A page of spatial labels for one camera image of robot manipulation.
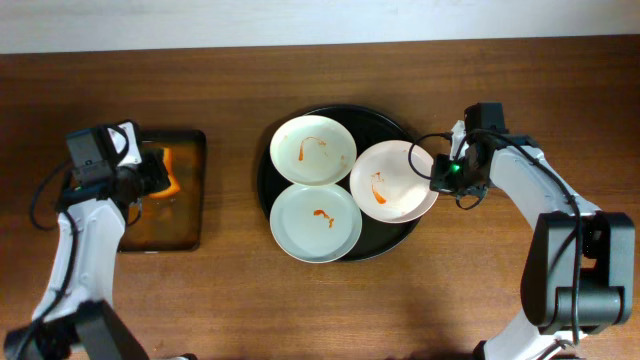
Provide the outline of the green orange sponge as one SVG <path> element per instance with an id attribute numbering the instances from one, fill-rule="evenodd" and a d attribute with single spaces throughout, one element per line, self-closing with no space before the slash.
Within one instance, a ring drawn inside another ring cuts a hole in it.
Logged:
<path id="1" fill-rule="evenodd" d="M 161 154 L 160 180 L 153 187 L 152 191 L 149 193 L 149 196 L 151 198 L 161 199 L 168 198 L 177 194 L 181 190 L 181 188 L 175 175 L 173 174 L 172 150 L 168 147 L 163 147 L 159 149 L 159 153 Z"/>

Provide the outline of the cream plate with sauce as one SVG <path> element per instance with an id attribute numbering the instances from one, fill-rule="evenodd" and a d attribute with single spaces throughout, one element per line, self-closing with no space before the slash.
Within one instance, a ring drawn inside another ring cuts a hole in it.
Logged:
<path id="1" fill-rule="evenodd" d="M 271 138 L 272 164 L 288 181 L 325 186 L 349 174 L 357 158 L 354 137 L 329 117 L 303 115 L 281 125 Z"/>

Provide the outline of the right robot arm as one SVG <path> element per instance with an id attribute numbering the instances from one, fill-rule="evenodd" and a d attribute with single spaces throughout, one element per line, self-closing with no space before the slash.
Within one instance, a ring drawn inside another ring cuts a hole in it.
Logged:
<path id="1" fill-rule="evenodd" d="M 581 197 L 528 136 L 501 120 L 458 121 L 439 158 L 445 191 L 482 198 L 502 190 L 533 230 L 520 285 L 521 310 L 480 342 L 476 359 L 551 359 L 590 335 L 629 320 L 635 225 Z"/>

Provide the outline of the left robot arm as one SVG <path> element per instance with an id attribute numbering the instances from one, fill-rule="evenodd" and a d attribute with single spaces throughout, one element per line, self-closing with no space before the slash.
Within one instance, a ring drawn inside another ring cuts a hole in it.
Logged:
<path id="1" fill-rule="evenodd" d="M 131 120 L 66 137 L 69 160 L 55 203 L 59 241 L 47 288 L 31 323 L 10 331 L 8 359 L 145 359 L 113 309 L 116 254 L 129 209 L 170 185 L 160 149 L 145 150 Z"/>

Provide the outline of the grey plate with sauce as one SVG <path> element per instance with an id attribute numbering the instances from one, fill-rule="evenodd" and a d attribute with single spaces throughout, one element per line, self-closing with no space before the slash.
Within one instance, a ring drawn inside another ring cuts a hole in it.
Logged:
<path id="1" fill-rule="evenodd" d="M 362 228 L 361 210 L 338 185 L 286 188 L 269 215 L 271 233 L 289 256 L 306 263 L 329 263 L 349 253 Z"/>

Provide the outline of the pink plate with sauce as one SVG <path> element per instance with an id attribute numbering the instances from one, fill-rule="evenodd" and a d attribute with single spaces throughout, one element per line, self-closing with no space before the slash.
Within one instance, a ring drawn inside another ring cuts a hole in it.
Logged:
<path id="1" fill-rule="evenodd" d="M 365 150 L 349 176 L 350 192 L 359 208 L 383 223 L 417 219 L 435 204 L 438 194 L 430 189 L 433 157 L 419 146 L 401 140 L 380 142 Z"/>

